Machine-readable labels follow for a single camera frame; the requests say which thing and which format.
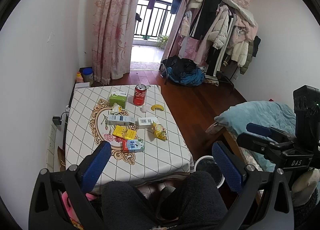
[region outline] coca-cola can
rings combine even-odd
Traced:
[[[146,99],[147,87],[142,84],[138,84],[134,89],[133,103],[137,106],[144,104]]]

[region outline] potted plant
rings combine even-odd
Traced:
[[[168,38],[169,38],[169,36],[167,36],[167,35],[159,35],[158,38],[157,38],[156,46],[158,48],[164,49],[165,45],[167,45]]]

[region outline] diamond pattern tablecloth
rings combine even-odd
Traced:
[[[148,111],[141,112],[140,107],[132,102],[135,86],[107,86],[75,89],[69,115],[66,136],[66,167],[80,164],[85,156],[91,154],[102,140],[112,146],[112,156],[101,174],[99,186],[108,181],[130,181],[134,185],[146,182],[178,178],[184,179],[193,171],[193,158],[188,150],[181,132],[165,103],[159,88],[149,86],[146,96]],[[112,136],[114,126],[106,125],[104,117],[108,116],[110,106],[108,98],[113,90],[128,93],[126,108],[122,115],[129,115],[137,120],[139,117],[158,117],[167,132],[167,141],[154,137],[152,129],[137,130],[137,138],[145,142],[143,153],[122,153],[122,144]],[[151,110],[153,104],[161,104],[165,111]]]

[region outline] blue gripper pad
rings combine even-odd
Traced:
[[[242,176],[217,142],[212,146],[212,156],[219,166],[219,169],[225,177],[230,189],[234,192],[240,193],[243,188]]]
[[[93,158],[92,162],[89,164],[88,168],[82,175],[81,190],[83,191],[83,193],[87,193],[93,190],[103,169],[108,163],[111,157],[110,143],[105,142],[104,146],[100,149],[100,151],[97,154],[94,151],[92,155],[95,155],[95,157]]]
[[[246,129],[248,132],[255,133],[264,137],[272,136],[272,132],[269,127],[265,127],[255,123],[248,123]]]

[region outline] green box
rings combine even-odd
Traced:
[[[121,91],[112,91],[109,97],[109,104],[112,107],[115,103],[119,104],[123,109],[125,108],[125,103],[127,102],[128,93]]]

